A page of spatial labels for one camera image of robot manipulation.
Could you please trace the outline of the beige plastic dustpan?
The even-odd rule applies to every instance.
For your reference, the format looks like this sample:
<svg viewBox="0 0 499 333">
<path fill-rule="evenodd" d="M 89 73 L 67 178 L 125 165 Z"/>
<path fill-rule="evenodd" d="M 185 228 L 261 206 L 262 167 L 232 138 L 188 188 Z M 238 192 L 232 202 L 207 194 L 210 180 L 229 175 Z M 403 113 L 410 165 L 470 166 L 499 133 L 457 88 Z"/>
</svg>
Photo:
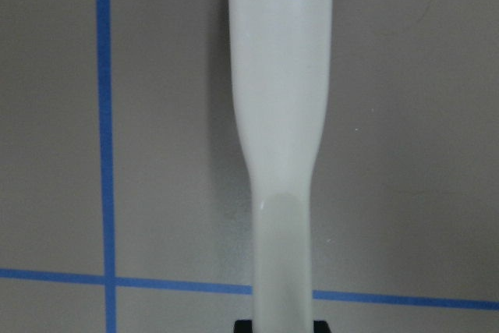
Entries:
<svg viewBox="0 0 499 333">
<path fill-rule="evenodd" d="M 229 0 L 249 173 L 255 332 L 311 332 L 310 191 L 327 111 L 333 0 Z"/>
</svg>

